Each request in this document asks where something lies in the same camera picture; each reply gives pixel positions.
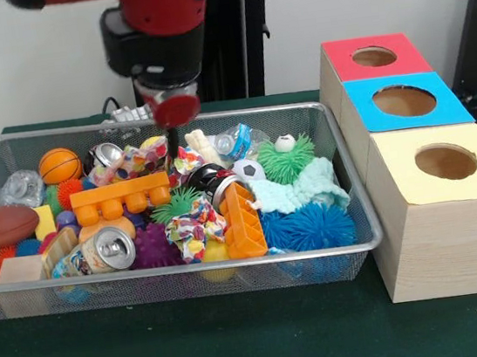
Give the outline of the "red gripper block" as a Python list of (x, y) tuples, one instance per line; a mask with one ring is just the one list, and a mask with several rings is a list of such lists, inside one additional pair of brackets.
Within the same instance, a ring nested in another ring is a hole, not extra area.
[(167, 129), (168, 155), (178, 156), (179, 135), (177, 127), (187, 125), (198, 115), (201, 101), (197, 94), (197, 83), (166, 90), (140, 92), (146, 105), (152, 111), (153, 121), (159, 128)]

